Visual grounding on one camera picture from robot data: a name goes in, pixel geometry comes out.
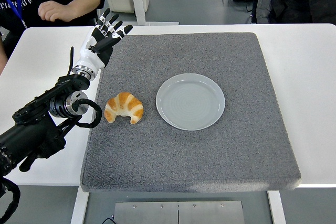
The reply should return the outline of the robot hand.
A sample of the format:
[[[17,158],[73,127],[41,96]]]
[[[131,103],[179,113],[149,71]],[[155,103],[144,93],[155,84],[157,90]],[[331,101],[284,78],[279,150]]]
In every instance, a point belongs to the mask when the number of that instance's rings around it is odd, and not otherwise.
[[[122,21],[114,25],[113,22],[119,15],[116,14],[108,19],[109,14],[110,9],[106,9],[90,29],[81,46],[80,58],[72,69],[73,73],[87,74],[92,79],[108,64],[113,47],[133,29],[132,25],[122,28]]]

